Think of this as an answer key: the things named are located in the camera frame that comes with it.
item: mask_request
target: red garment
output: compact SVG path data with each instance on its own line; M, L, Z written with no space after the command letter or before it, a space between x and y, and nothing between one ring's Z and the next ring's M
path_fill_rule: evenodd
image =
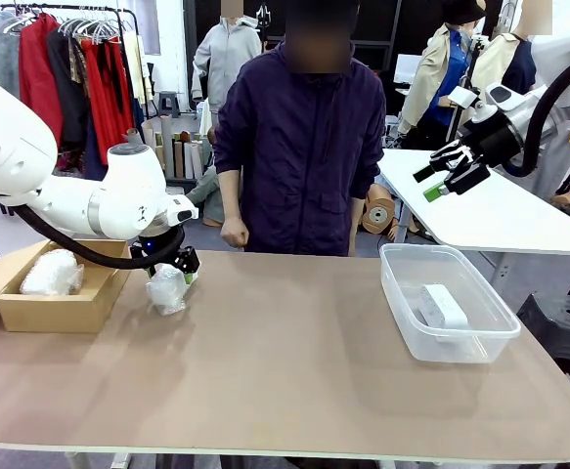
M122 143L128 129L134 127L126 72L121 61L119 44L92 44L83 40L93 122L103 164L107 152Z
M54 17L42 13L33 24L22 29L20 97L50 127L58 147L61 144L63 112L46 44L46 36L57 27L59 24Z

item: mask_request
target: beige coat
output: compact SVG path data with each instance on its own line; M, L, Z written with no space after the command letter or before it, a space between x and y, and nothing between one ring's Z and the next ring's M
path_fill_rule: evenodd
M417 67L415 80L402 108L400 134L408 134L430 107L437 94L450 62L450 29L442 25L430 39Z
M496 37L482 53L473 70L471 83L481 91L480 99L485 101L488 86L502 83L502 79L515 57L519 39L512 34L501 34Z

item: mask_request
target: jacket pocket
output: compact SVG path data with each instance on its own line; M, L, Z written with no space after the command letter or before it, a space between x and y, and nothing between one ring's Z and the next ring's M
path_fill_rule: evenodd
M342 214L347 210L348 203L340 192L328 192L322 194L320 205L330 213Z

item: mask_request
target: black hat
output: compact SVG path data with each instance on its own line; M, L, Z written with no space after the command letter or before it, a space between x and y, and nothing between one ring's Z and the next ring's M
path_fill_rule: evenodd
M288 0L286 26L356 28L360 0Z
M449 24L467 24L482 20L487 13L476 0L444 0L443 22Z

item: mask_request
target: box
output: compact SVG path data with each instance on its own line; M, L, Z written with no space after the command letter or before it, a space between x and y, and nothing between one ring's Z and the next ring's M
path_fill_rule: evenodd
M385 244L382 288L411 354L425 362L494 362L521 323L460 251L448 246ZM430 327L421 288L443 284L467 317L469 329Z
M111 257L129 257L125 241L79 240L92 250ZM78 256L84 265L77 295L21 295L20 286L37 258L60 248L44 241L0 258L0 316L11 332L98 333L109 317L128 271L108 269Z

